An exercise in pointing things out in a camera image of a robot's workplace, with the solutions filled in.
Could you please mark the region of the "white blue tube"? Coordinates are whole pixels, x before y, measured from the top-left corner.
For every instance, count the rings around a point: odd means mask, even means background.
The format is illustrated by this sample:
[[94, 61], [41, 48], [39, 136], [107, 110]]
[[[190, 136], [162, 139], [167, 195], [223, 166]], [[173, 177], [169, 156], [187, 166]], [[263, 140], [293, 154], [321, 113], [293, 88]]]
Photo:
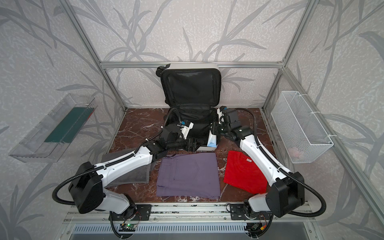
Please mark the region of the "white blue tube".
[[216, 148], [217, 145], [217, 136], [213, 135], [212, 133], [209, 133], [207, 147]]

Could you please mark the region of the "red t-shirt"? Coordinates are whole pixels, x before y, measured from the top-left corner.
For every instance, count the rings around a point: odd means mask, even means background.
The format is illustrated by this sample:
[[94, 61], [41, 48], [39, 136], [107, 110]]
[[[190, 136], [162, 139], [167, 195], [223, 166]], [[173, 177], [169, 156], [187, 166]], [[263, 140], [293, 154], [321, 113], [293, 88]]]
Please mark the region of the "red t-shirt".
[[253, 195], [267, 192], [268, 181], [259, 167], [241, 152], [229, 151], [224, 183]]

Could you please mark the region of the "purple trousers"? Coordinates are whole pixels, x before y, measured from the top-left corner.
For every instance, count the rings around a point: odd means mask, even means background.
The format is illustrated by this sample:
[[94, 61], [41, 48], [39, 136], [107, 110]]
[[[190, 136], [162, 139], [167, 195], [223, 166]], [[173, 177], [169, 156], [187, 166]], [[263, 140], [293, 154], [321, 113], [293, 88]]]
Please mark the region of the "purple trousers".
[[221, 188], [216, 154], [198, 153], [163, 158], [156, 194], [158, 197], [218, 199]]

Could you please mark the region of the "white hard-shell suitcase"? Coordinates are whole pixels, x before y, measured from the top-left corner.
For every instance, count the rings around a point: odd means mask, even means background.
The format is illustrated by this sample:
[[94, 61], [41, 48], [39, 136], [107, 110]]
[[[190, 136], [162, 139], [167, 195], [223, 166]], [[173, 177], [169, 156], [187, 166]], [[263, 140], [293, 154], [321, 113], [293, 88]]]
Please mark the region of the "white hard-shell suitcase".
[[212, 152], [207, 147], [210, 126], [219, 121], [216, 107], [220, 102], [222, 75], [214, 63], [173, 63], [159, 66], [165, 103], [178, 111], [182, 121], [194, 124], [188, 137], [201, 141], [198, 151]]

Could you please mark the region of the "grey towel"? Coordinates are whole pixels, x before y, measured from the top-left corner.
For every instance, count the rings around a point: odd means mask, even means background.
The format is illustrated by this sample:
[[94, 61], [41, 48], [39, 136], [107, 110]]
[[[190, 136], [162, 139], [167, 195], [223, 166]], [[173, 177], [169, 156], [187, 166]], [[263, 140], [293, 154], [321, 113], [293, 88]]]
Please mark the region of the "grey towel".
[[[122, 150], [114, 153], [105, 154], [102, 157], [101, 162], [106, 163], [108, 161], [114, 160], [118, 157], [130, 154], [134, 149]], [[123, 169], [123, 175], [114, 179], [113, 181], [109, 181], [107, 184], [107, 188], [115, 187], [119, 185], [126, 184], [148, 184], [150, 181], [150, 173], [154, 170], [156, 162], [150, 162], [148, 164], [128, 164], [128, 167]]]

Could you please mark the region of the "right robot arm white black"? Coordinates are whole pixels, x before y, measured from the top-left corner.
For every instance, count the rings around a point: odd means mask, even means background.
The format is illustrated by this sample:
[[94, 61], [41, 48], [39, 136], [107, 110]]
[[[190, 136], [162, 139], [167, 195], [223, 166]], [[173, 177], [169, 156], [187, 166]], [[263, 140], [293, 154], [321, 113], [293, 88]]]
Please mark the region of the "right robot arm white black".
[[[257, 194], [247, 200], [253, 212], [270, 212], [280, 218], [286, 214], [298, 217], [318, 217], [325, 213], [327, 203], [323, 196], [305, 183], [304, 177], [293, 173], [283, 166], [269, 151], [248, 126], [242, 126], [237, 113], [221, 115], [213, 123], [211, 130], [214, 135], [224, 136], [235, 142], [261, 170], [270, 189], [265, 194]], [[305, 203], [305, 191], [317, 197], [320, 209], [313, 213], [300, 213], [295, 209]]]

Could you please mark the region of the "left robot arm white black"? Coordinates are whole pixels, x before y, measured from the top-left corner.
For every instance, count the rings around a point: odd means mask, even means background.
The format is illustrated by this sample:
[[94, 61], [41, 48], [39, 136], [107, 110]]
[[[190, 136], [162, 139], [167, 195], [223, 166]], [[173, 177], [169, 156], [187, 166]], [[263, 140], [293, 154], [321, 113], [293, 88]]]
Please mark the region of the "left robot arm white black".
[[109, 211], [131, 218], [138, 210], [131, 197], [107, 190], [114, 180], [142, 166], [165, 157], [168, 151], [197, 150], [196, 139], [188, 133], [194, 124], [181, 121], [162, 128], [162, 131], [150, 140], [143, 142], [133, 151], [104, 163], [82, 164], [75, 176], [60, 183], [53, 191], [52, 198], [63, 205], [76, 206], [80, 214], [93, 210]]

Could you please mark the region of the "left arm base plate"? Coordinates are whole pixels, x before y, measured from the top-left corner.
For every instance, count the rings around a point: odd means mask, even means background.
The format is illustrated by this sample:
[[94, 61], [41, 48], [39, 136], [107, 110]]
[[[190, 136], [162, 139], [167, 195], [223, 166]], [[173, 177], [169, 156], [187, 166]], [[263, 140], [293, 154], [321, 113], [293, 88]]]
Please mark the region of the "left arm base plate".
[[109, 220], [115, 221], [148, 221], [151, 214], [151, 204], [138, 204], [129, 206], [122, 214], [112, 212]]

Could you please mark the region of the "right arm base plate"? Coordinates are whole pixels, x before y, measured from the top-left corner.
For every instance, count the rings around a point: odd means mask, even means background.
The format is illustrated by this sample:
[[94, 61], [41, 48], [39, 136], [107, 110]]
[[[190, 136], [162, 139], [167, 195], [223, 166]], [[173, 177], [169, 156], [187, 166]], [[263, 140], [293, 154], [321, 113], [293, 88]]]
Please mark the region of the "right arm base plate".
[[244, 204], [227, 204], [227, 211], [230, 213], [231, 220], [233, 221], [253, 221], [253, 220], [269, 220], [272, 216], [269, 212], [247, 212]]

